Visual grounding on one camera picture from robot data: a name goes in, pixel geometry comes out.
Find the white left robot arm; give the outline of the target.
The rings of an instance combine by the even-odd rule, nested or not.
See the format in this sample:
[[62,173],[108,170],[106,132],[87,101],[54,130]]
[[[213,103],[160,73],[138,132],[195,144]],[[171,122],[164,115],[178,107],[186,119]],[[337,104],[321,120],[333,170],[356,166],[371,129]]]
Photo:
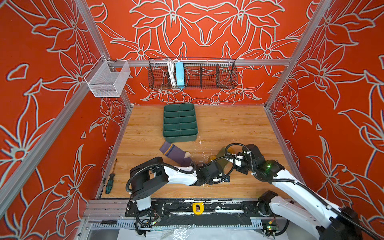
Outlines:
[[165,163],[162,157],[155,157],[130,170],[126,191],[139,211],[148,210],[152,207],[151,195],[167,184],[199,187],[229,181],[235,166],[226,173],[220,160],[233,162],[229,157],[220,157],[207,164],[191,162],[187,167],[177,167]]

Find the purple sock beige toe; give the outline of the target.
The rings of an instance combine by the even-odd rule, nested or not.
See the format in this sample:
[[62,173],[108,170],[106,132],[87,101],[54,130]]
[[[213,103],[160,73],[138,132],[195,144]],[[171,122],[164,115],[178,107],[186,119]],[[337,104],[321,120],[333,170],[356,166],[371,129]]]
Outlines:
[[160,152],[175,163],[179,164],[181,167],[189,167],[193,162],[191,153],[185,152],[175,144],[171,144],[169,142],[164,142],[164,144],[160,147]]

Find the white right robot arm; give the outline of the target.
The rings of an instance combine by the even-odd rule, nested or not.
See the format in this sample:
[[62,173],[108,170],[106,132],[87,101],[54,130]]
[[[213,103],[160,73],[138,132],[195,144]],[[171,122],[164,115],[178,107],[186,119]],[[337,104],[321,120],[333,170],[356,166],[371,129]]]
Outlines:
[[242,151],[230,154],[230,157],[234,169],[245,175],[251,173],[258,181],[275,186],[297,202],[293,205],[272,191],[261,197],[272,213],[302,227],[318,240],[361,240],[363,234],[379,239],[377,234],[358,222],[354,210],[321,197],[277,161],[265,160],[257,146],[242,145]]

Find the green striped sock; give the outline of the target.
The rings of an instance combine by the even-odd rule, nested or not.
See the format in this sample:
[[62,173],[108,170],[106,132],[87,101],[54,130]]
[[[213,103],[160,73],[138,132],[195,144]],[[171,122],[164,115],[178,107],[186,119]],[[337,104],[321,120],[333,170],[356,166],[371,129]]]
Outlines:
[[212,164],[212,161],[217,159],[217,158],[221,158],[223,156],[226,155],[226,152],[225,152],[225,149],[226,147],[222,147],[221,150],[216,154],[216,155],[211,155],[209,156],[209,166],[207,166],[207,169],[210,173],[218,173],[219,170],[221,170],[221,172],[224,174],[224,170],[225,170],[225,167],[226,165],[228,164],[228,160],[226,159],[220,159],[218,161],[216,161],[215,164]]

